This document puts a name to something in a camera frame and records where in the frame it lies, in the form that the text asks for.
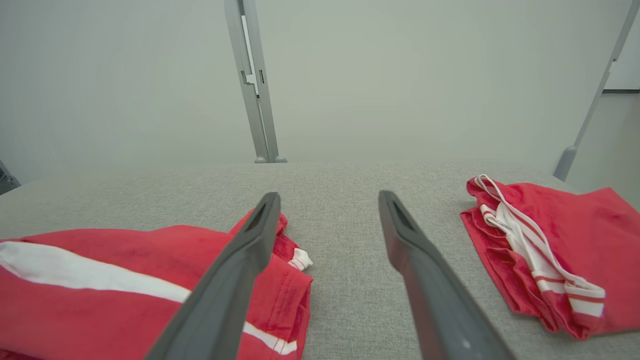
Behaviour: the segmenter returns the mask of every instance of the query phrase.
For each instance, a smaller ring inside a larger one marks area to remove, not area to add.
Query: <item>folded red garment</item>
[[[0,242],[0,358],[142,359],[231,233],[77,229]],[[311,265],[283,233],[257,278],[238,359],[300,360]]]
[[[640,214],[610,188],[574,195],[534,184],[467,182],[461,215],[515,313],[574,338],[640,328]]]

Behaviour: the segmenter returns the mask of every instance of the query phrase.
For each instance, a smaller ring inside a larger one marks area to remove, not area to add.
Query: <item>red garment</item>
[[[0,358],[142,359],[223,247],[221,233],[77,229],[0,242]],[[255,281],[238,359],[301,359],[308,258],[283,233]]]
[[[640,214],[610,188],[574,195],[534,184],[467,182],[461,214],[515,313],[585,340],[640,328]]]

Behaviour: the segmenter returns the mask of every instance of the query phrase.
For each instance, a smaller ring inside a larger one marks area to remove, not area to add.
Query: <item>red stripe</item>
[[[576,300],[582,300],[582,301],[588,301],[588,302],[596,302],[596,303],[604,303],[604,298],[603,297],[590,297],[590,296],[584,296],[584,295],[578,295],[578,294],[569,294],[569,293],[567,293],[566,296],[570,297],[571,299],[576,299]]]
[[[560,282],[561,284],[564,284],[564,280],[562,280],[562,279],[553,279],[551,277],[546,277],[546,276],[536,276],[533,279],[535,281],[544,280],[544,281],[548,281],[548,282]]]

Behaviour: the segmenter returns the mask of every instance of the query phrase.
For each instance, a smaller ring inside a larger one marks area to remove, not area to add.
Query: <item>folded cloth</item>
[[[534,184],[467,182],[460,216],[515,313],[574,338],[640,328],[640,214],[612,189],[574,195]]]
[[[142,359],[231,233],[76,229],[0,241],[0,358]],[[302,357],[311,265],[283,233],[253,287],[238,359]]]

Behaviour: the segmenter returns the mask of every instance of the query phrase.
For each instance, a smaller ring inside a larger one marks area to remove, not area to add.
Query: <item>gray textured surface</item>
[[[269,191],[282,196],[287,234],[307,250],[310,359],[416,359],[402,278],[386,259],[378,190],[395,191],[520,359],[630,359],[640,333],[578,342],[516,316],[484,270],[459,213],[486,173],[504,183],[570,190],[551,175],[503,163],[260,164],[111,172],[36,181],[0,196],[0,238],[78,227],[151,230],[189,224],[227,231]]]

